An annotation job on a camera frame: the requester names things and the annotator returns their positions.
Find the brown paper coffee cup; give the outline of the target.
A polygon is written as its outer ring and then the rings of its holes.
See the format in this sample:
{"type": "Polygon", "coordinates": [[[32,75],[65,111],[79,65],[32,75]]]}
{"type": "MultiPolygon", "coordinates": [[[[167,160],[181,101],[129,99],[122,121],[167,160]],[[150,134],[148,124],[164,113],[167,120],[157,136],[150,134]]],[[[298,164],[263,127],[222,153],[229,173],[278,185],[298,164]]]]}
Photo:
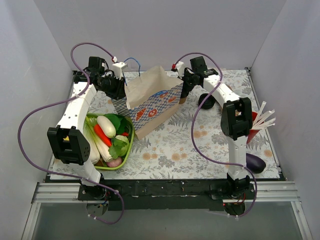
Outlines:
{"type": "Polygon", "coordinates": [[[184,97],[184,98],[180,98],[180,100],[179,100],[179,104],[181,105],[181,104],[184,104],[185,102],[186,102],[186,97],[184,97]]]}

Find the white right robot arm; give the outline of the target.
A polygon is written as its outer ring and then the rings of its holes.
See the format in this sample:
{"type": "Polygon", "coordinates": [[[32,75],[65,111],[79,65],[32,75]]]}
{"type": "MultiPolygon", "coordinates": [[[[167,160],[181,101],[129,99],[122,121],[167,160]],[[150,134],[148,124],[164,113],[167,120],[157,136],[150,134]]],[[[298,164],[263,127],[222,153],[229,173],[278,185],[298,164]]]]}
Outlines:
{"type": "Polygon", "coordinates": [[[201,86],[208,94],[199,103],[213,97],[222,108],[220,128],[228,143],[229,167],[226,182],[211,188],[212,195],[225,195],[232,199],[242,196],[250,188],[250,174],[246,170],[246,144],[253,126],[252,102],[248,97],[240,97],[222,82],[220,69],[207,68],[203,57],[191,59],[191,68],[182,61],[177,61],[172,68],[178,72],[183,81],[181,98],[185,99],[195,86],[201,86]]]}

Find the blue checkered paper bag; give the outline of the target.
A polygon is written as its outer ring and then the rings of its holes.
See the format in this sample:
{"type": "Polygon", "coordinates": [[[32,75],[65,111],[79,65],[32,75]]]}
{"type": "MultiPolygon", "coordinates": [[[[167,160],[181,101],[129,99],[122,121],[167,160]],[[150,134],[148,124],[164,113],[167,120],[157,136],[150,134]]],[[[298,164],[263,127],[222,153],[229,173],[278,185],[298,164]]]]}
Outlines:
{"type": "Polygon", "coordinates": [[[112,99],[116,112],[129,118],[139,140],[170,118],[179,108],[183,81],[154,66],[128,81],[125,97],[112,99]]]}

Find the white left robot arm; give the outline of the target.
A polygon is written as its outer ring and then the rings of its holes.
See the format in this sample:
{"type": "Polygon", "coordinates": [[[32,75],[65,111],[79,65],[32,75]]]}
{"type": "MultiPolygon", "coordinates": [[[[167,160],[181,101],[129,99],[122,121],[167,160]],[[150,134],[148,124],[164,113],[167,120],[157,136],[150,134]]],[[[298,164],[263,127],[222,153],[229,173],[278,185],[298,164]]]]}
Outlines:
{"type": "Polygon", "coordinates": [[[90,103],[98,91],[116,100],[125,96],[123,70],[127,64],[115,58],[112,61],[112,67],[105,69],[103,58],[91,56],[86,68],[74,71],[72,100],[57,125],[47,131],[54,157],[76,172],[95,200],[103,199],[107,191],[100,183],[102,174],[89,159],[93,147],[85,137],[84,124],[90,103]]]}

